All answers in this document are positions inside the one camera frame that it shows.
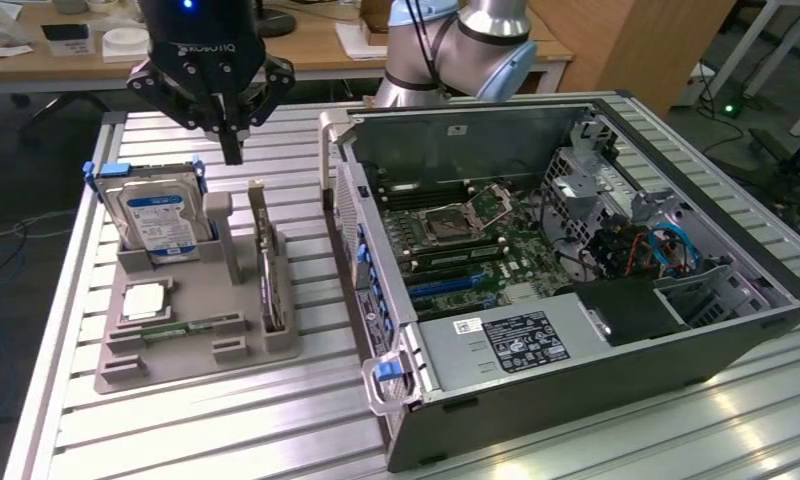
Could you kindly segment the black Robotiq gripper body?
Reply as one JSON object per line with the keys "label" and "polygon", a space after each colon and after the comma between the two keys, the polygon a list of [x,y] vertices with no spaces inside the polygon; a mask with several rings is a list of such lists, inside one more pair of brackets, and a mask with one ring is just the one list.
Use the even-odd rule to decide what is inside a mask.
{"label": "black Robotiq gripper body", "polygon": [[268,54],[252,1],[142,1],[148,59],[191,94],[251,97]]}

